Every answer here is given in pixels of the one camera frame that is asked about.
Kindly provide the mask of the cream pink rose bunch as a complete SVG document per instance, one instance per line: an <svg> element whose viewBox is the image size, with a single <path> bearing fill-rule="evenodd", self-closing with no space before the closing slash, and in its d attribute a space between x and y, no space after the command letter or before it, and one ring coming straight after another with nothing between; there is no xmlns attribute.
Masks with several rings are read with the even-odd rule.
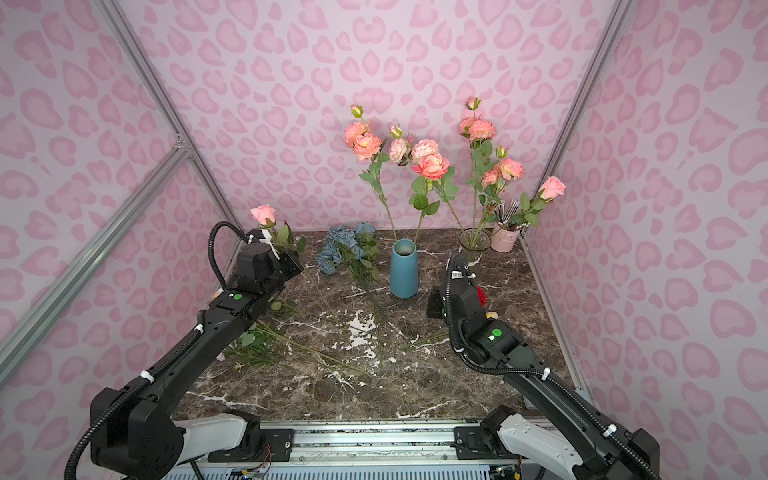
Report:
<svg viewBox="0 0 768 480"><path fill-rule="evenodd" d="M272 366L284 358L282 352L286 342L286 337L278 330L257 322L231 342L217 359L232 361L237 369Z"/></svg>

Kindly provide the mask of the pale pink rose spray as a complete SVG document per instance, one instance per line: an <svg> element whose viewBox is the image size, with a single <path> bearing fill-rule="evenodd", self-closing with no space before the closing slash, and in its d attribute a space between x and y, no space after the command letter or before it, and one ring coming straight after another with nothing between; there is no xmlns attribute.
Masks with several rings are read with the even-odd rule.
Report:
<svg viewBox="0 0 768 480"><path fill-rule="evenodd" d="M421 161L422 158L439 152L439 145L432 139L414 140L399 125L390 127L392 142L388 149L389 159L398 166L406 166Z"/></svg>

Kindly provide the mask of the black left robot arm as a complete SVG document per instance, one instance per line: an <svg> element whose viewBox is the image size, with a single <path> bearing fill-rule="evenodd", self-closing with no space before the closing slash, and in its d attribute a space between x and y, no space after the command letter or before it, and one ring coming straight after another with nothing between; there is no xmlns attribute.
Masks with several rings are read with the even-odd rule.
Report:
<svg viewBox="0 0 768 480"><path fill-rule="evenodd" d="M83 455L130 479L161 479L179 464L209 454L266 460L271 452L255 415L228 411L176 422L173 413L216 358L249 331L302 272L304 239L269 219L244 232L228 221L208 237L209 264L221 293L198 312L194 327L160 360L123 388L103 389L91 402L90 425L75 444L63 476L74 479Z"/></svg>

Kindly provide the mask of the pink peony spray stem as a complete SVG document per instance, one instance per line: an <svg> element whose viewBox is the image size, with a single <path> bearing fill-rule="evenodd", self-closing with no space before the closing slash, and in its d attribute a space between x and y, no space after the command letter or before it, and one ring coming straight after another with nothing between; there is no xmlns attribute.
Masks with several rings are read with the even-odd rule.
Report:
<svg viewBox="0 0 768 480"><path fill-rule="evenodd" d="M465 103L468 114L459 123L459 133L470 149L471 173L467 184L473 194L472 229L486 230L495 222L495 207L506 187L525 175L522 164L513 160L503 145L495 146L495 125L480 114L482 100Z"/></svg>

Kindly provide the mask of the pink artificial rose stem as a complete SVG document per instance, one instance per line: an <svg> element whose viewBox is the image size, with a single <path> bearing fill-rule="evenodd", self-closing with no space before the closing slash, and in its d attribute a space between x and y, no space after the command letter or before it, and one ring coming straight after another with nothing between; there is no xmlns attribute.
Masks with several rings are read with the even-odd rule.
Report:
<svg viewBox="0 0 768 480"><path fill-rule="evenodd" d="M550 176L533 197L529 197L526 193L521 195L518 209L510 217L509 225L513 229L526 226L537 227L539 214L565 192L566 185L559 178Z"/></svg>

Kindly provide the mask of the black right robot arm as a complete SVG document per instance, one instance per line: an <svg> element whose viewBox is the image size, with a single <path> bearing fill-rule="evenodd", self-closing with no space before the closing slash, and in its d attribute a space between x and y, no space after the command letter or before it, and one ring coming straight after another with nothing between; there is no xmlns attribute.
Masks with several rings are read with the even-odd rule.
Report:
<svg viewBox="0 0 768 480"><path fill-rule="evenodd" d="M467 368L501 378L553 426L543 429L499 406L481 423L489 454L522 456L561 479L659 478L658 441L600 412L546 366L515 328L489 317L461 254L447 261L427 315L445 322L451 348Z"/></svg>

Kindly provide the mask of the pink rosebud stem pair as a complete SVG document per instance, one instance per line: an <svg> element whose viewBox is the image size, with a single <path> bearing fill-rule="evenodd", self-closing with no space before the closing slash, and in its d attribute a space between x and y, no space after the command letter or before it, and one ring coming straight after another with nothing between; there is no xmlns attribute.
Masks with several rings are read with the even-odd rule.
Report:
<svg viewBox="0 0 768 480"><path fill-rule="evenodd" d="M251 217L258 224L258 229L269 229L273 243L279 251L297 251L301 254L306 249L306 238L297 236L287 222L278 224L276 211L271 205L260 205L250 210Z"/></svg>

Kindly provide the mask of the large pink rose stem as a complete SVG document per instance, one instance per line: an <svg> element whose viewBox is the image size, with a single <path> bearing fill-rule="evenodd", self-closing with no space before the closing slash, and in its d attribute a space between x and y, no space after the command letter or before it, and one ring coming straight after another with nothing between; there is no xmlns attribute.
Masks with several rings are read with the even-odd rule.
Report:
<svg viewBox="0 0 768 480"><path fill-rule="evenodd" d="M419 242L423 221L435 215L445 205L459 227L461 220L453 207L458 193L454 184L455 168L440 153L430 153L414 160L413 170L417 177L411 184L412 195L409 204L418 212L418 223L413 241Z"/></svg>

